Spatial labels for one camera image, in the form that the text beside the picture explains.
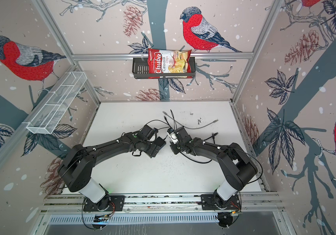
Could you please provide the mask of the black network switch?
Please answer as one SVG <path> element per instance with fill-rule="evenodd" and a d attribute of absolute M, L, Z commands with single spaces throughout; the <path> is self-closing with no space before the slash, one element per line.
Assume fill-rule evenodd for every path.
<path fill-rule="evenodd" d="M 145 151 L 145 153 L 150 158 L 154 158 L 165 145 L 165 140 L 161 137 L 157 137 L 153 142 L 150 143 L 149 148 Z"/>

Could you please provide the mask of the black power adapter with cable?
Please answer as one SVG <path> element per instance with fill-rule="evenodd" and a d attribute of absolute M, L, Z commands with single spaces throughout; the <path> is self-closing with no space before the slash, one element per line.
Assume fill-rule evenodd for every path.
<path fill-rule="evenodd" d="M 170 110 L 171 114 L 168 114 L 166 111 L 163 111 L 163 114 L 164 114 L 164 121 L 162 120 L 159 120 L 159 119 L 154 119 L 150 122 L 148 122 L 146 124 L 146 126 L 148 127 L 148 124 L 150 124 L 151 122 L 154 122 L 154 121 L 159 121 L 159 122 L 162 122 L 163 124 L 165 124 L 166 126 L 165 127 L 162 127 L 161 129 L 166 129 L 167 131 L 167 137 L 169 137 L 169 133 L 170 132 L 175 132 L 175 134 L 177 135 L 178 137 L 178 134 L 176 133 L 176 130 L 178 129 L 178 122 L 176 121 L 175 119 L 175 116 L 174 116 L 174 113 L 172 110 Z M 168 118 L 170 118 L 172 121 L 173 121 L 173 124 L 171 125 L 168 121 Z"/>

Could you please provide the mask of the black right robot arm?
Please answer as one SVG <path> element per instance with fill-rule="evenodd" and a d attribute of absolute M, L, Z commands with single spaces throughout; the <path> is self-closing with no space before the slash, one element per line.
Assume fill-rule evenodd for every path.
<path fill-rule="evenodd" d="M 217 162 L 225 181 L 212 195 L 202 195 L 203 210 L 241 210 L 238 193 L 258 173 L 258 168 L 246 152 L 237 144 L 217 145 L 200 138 L 192 138 L 184 127 L 169 128 L 171 150 L 177 154 L 193 155 Z"/>

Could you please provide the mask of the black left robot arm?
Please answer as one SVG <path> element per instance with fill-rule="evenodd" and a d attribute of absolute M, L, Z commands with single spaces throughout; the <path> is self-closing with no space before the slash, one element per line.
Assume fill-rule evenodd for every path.
<path fill-rule="evenodd" d="M 58 168 L 58 175 L 68 190 L 80 193 L 91 201 L 89 211 L 116 210 L 109 192 L 92 178 L 93 168 L 115 156 L 132 153 L 140 157 L 145 153 L 154 158 L 166 145 L 157 136 L 158 129 L 147 124 L 135 132 L 123 133 L 119 138 L 96 146 L 75 145 Z"/>

